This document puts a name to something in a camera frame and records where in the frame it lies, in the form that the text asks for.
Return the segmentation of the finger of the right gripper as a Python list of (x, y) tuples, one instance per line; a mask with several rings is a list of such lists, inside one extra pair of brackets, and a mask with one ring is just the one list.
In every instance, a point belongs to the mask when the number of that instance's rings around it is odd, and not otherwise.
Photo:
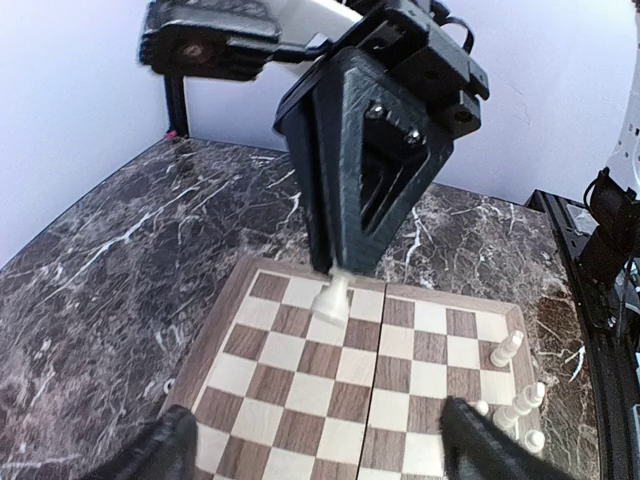
[(453, 152), (415, 95), (359, 50), (337, 58), (343, 86), (334, 158), (334, 263), (368, 275)]
[(328, 270), (333, 265), (326, 163), (338, 151), (338, 126), (331, 118), (334, 112), (335, 102), (323, 105), (314, 87), (296, 84), (282, 99), (282, 135), (300, 188), (315, 270)]

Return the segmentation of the white pawn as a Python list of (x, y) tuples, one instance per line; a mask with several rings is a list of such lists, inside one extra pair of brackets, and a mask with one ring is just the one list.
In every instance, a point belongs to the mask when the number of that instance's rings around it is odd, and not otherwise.
[(474, 408), (480, 413), (482, 416), (486, 416), (489, 412), (489, 404), (485, 400), (478, 400), (475, 403)]
[(546, 437), (544, 433), (537, 429), (531, 429), (527, 431), (522, 439), (522, 444), (525, 449), (532, 454), (540, 453), (546, 442)]
[(314, 298), (311, 311), (322, 321), (345, 327), (349, 315), (348, 289), (354, 277), (336, 266), (329, 270), (330, 282)]

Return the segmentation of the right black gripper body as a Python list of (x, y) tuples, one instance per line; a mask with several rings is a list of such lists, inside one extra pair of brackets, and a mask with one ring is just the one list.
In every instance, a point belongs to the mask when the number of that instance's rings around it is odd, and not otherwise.
[(281, 99), (274, 130), (283, 132), (284, 116), (319, 80), (321, 69), (349, 49), (377, 62), (383, 74), (424, 104), (429, 116), (453, 138), (478, 130), (480, 102), (490, 95), (488, 75), (471, 57), (473, 32), (458, 44), (444, 30), (447, 24), (467, 24), (438, 1), (432, 3), (434, 10), (411, 1), (366, 5), (366, 15), (327, 47)]

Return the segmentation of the wooden chess board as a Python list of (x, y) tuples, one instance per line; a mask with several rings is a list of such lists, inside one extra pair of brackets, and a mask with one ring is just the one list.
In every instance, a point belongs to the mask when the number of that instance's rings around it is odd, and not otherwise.
[[(489, 361), (525, 334), (516, 305), (360, 279), (338, 327), (311, 311), (325, 286), (273, 260), (234, 268), (166, 398), (196, 417), (198, 478), (441, 479), (446, 398), (493, 420), (539, 382), (526, 335), (507, 368)], [(540, 406), (507, 429), (522, 446)]]

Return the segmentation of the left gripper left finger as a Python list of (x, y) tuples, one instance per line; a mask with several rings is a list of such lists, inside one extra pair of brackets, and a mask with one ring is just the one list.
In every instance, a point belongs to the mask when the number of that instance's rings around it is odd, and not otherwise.
[(172, 405), (114, 458), (98, 479), (193, 479), (198, 427), (190, 410)]

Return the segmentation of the white chess queen piece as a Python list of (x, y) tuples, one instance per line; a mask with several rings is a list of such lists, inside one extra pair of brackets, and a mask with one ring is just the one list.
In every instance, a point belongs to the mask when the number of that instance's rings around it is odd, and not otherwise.
[(538, 408), (546, 395), (546, 386), (535, 382), (526, 386), (509, 405), (500, 406), (493, 414), (493, 422), (503, 430), (513, 427), (520, 417), (529, 415)]

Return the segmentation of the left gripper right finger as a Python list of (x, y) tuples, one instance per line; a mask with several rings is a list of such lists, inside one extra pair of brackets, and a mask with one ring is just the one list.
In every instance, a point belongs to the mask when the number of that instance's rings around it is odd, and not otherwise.
[(568, 479), (519, 446), (464, 399), (445, 400), (439, 420), (449, 479)]

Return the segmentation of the white knight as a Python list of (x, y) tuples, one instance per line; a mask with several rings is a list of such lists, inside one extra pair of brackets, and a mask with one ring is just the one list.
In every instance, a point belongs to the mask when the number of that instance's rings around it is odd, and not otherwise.
[(525, 339), (525, 334), (521, 330), (510, 332), (490, 353), (489, 361), (498, 369), (505, 369), (518, 353)]

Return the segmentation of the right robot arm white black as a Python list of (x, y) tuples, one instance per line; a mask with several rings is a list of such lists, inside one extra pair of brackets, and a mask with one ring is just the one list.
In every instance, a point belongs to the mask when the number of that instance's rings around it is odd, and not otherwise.
[(303, 65), (274, 120), (297, 176), (313, 268), (372, 273), (454, 150), (487, 73), (439, 1), (152, 1), (139, 60), (169, 79), (249, 82)]

